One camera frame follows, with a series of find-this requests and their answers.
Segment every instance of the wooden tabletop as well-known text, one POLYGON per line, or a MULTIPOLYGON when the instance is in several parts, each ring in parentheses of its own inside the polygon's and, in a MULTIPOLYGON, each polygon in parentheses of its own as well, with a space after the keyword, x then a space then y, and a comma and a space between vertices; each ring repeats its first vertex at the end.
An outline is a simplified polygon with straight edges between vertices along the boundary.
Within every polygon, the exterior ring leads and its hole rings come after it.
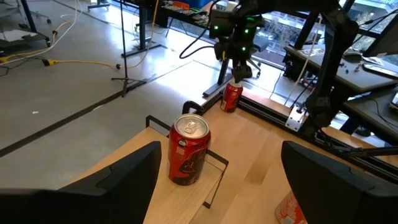
POLYGON ((76 180, 84 178, 134 152, 142 146, 160 141, 162 162, 156 187, 144 223, 189 223, 221 177, 221 171, 205 162, 199 180, 190 186, 179 186, 169 178, 167 150, 169 139, 152 128, 146 128, 112 154, 105 157, 76 180))
MULTIPOLYGON (((251 98, 258 97, 257 100, 271 108, 276 107, 282 113, 288 112, 284 106, 244 90, 244 95, 250 94, 251 98)), ((195 191, 185 189, 168 180, 164 161, 166 157, 163 156, 146 223, 279 224, 275 209, 291 191, 280 159, 283 141, 294 141, 346 164, 346 161, 240 109, 225 113, 220 109, 220 103, 217 103, 204 117, 211 129, 211 150, 229 160, 211 208, 207 209, 201 203, 218 180, 220 171, 216 173, 214 167, 205 165, 199 182, 192 185, 195 191)), ((345 143, 370 146, 339 130, 326 128, 325 131, 345 143)), ((146 129, 80 178, 153 140, 161 141, 163 155, 166 155, 167 138, 153 129, 146 129)))

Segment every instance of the black bracket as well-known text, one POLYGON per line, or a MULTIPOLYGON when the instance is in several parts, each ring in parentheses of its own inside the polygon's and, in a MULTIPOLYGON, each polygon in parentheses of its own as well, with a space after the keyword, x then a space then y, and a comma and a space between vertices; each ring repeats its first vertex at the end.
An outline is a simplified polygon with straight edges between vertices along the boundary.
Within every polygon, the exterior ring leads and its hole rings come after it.
MULTIPOLYGON (((193 101, 187 101, 187 102, 184 103, 183 110, 182 110, 182 114, 188 113, 188 111, 189 111, 190 108, 196 109, 196 110, 197 110, 197 111, 196 111, 197 113, 201 113, 201 112, 203 111, 203 107, 201 107, 201 106, 198 105, 197 103, 195 103, 195 102, 193 102, 193 101)), ((146 124, 146 127, 147 127, 147 128, 150 126, 150 122, 151 122, 151 121, 153 121, 154 123, 158 124, 159 126, 161 126, 162 128, 164 128, 164 129, 166 129, 166 130, 168 130, 168 131, 170 131, 170 129, 171 129, 171 126, 169 126, 168 124, 164 123, 163 121, 161 121, 161 120, 159 120, 159 119, 157 119, 157 118, 155 118, 155 117, 153 117, 153 116, 151 116, 151 115, 149 115, 149 116, 147 116, 147 117, 145 118, 145 124, 146 124)), ((225 168, 224 168, 223 170, 220 169, 220 171, 221 171, 221 177, 220 177, 220 180, 218 181, 216 190, 215 190, 215 192, 214 192, 214 195, 213 195, 212 198, 211 198, 210 203, 208 203, 208 202, 206 202, 206 201, 203 202, 203 206, 205 206, 206 208, 210 208, 211 205, 213 204, 214 198, 216 197, 218 188, 220 187, 220 183, 221 183, 221 181, 223 180, 223 177, 224 177, 226 168, 228 167, 229 161, 226 160, 224 157, 218 155, 217 153, 211 151, 210 149, 208 149, 208 150, 206 151, 206 153, 207 153, 209 156, 213 157, 214 159, 216 159, 217 161, 219 161, 219 162, 221 162, 222 164, 225 165, 225 168)))

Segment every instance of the soda can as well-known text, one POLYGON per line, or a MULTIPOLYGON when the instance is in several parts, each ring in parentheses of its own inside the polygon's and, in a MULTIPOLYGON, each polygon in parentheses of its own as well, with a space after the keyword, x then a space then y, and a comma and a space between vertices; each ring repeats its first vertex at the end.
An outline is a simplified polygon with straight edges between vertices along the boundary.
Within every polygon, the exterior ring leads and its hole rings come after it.
POLYGON ((225 112, 234 112, 238 107, 238 101, 242 95, 242 92, 242 82, 235 83, 235 79, 232 79, 225 87, 220 108, 225 112))
POLYGON ((210 146, 207 121, 196 114, 183 114, 175 120, 169 135, 169 179, 178 185, 191 185, 200 176, 210 146))

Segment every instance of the concrete floor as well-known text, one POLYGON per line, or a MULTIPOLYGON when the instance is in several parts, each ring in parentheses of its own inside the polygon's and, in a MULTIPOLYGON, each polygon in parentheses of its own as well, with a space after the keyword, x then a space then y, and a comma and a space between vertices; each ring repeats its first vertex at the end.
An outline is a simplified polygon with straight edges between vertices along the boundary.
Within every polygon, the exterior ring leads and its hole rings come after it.
MULTIPOLYGON (((62 2, 71 6, 74 4, 73 0, 62 2)), ((44 19, 35 18, 38 30, 46 35, 51 35, 51 31, 63 22, 59 18, 61 14, 74 13, 54 1, 29 2, 29 6, 33 11, 50 16, 53 21, 52 25, 47 25, 44 19)), ((121 63, 119 13, 113 7, 109 11, 91 10, 91 16, 107 19, 114 23, 111 25, 82 14, 64 39, 43 56, 121 63)), ((127 31, 132 32, 128 27, 136 23, 137 17, 128 13, 124 13, 124 17, 129 21, 127 31)), ((132 47, 134 36, 128 32, 126 43, 132 47)), ((174 30, 169 32, 168 38, 164 35, 155 34, 154 40, 167 46, 167 49, 150 50, 142 65, 129 70, 131 78, 152 82, 0 157, 0 188, 58 189, 142 131, 147 115, 170 124, 181 113, 185 101, 204 103, 206 100, 202 98, 202 93, 216 83, 221 64, 215 60, 212 49, 202 50, 186 60, 178 59, 179 52, 193 38, 174 30)), ((198 41, 193 49, 203 45, 209 44, 198 41)), ((33 49, 40 49, 43 43, 32 46, 33 49)), ((128 58, 128 63, 135 65, 143 55, 128 58)), ((257 83, 260 88, 245 85, 264 95, 271 95, 270 88, 274 86, 280 71, 266 65, 262 65, 262 69, 261 79, 257 82, 265 84, 261 86, 257 83)), ((0 78, 0 148, 116 93, 122 84, 109 79, 122 75, 122 72, 101 65, 60 64, 44 67, 39 61, 11 70, 8 76, 0 78)), ((290 89, 282 90, 279 85, 272 99, 284 102, 281 96, 290 89)))

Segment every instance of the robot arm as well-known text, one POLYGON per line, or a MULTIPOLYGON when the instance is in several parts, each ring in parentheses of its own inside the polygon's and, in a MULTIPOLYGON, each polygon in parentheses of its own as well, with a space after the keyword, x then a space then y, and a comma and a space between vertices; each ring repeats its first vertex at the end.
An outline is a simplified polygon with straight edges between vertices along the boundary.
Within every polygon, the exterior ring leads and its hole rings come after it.
POLYGON ((222 44, 221 47, 220 44, 219 46, 217 46, 217 44, 215 46, 216 55, 220 55, 220 52, 225 51, 227 52, 227 55, 230 56, 228 58, 233 59, 233 61, 239 61, 234 63, 237 65, 237 69, 234 68, 233 70, 235 80, 242 80, 243 78, 251 77, 251 75, 248 75, 248 73, 251 73, 251 70, 246 65, 246 59, 249 58, 250 55, 246 54, 242 57, 241 54, 237 53, 242 48, 241 45, 239 45, 242 43, 242 35, 236 35, 237 32, 242 32, 249 27, 249 17, 271 11, 289 10, 317 11, 322 15, 326 24, 325 56, 323 58, 320 73, 318 74, 317 87, 305 102, 305 106, 307 107, 307 111, 312 120, 312 128, 305 130, 305 132, 312 135, 316 130, 329 126, 333 119, 332 110, 336 110, 336 108, 331 108, 330 106, 331 103, 329 95, 332 84, 335 81, 336 73, 344 51, 352 45, 359 31, 358 24, 349 19, 339 5, 338 0, 241 0, 239 6, 239 8, 237 8, 229 17, 229 20, 233 23, 232 26, 229 26, 234 27, 234 29, 232 35, 228 41, 226 41, 227 44, 222 44), (248 72, 242 75, 243 73, 240 72, 242 70, 248 72))

